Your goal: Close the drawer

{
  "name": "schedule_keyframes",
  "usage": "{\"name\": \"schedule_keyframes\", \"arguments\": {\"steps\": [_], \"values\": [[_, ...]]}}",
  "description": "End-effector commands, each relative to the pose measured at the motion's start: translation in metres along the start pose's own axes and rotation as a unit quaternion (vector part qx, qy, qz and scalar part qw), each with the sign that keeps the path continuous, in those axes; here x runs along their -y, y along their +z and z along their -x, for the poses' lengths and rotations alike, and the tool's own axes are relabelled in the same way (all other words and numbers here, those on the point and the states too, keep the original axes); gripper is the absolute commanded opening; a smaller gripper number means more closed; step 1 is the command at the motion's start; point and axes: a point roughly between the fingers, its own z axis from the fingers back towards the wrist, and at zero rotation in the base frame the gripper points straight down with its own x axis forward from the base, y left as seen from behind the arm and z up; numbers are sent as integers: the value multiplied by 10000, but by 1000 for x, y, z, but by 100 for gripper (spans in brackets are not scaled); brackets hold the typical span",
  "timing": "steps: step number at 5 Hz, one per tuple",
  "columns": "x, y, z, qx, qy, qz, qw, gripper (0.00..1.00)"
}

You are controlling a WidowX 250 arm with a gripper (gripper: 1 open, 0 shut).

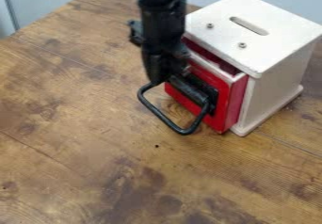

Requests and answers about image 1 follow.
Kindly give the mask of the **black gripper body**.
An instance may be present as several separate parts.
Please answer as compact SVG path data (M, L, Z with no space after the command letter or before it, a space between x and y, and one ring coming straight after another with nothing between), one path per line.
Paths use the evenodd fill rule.
M131 41L142 51L185 58L186 0L139 0L141 20L129 22Z

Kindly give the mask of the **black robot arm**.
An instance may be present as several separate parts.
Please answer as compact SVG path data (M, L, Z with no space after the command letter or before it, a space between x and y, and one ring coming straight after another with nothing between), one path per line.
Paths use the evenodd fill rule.
M130 41L141 47L154 86L183 70L190 53L183 43L186 0L139 0L141 20L131 20Z

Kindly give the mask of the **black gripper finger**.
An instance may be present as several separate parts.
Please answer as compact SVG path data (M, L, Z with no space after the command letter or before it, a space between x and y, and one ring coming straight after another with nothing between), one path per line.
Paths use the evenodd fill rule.
M143 51L142 60L150 82L157 86L165 81L167 76L167 57L165 54L157 55Z
M179 58L173 55L166 56L166 76L170 77L177 74L183 74L189 69L189 63L186 58Z

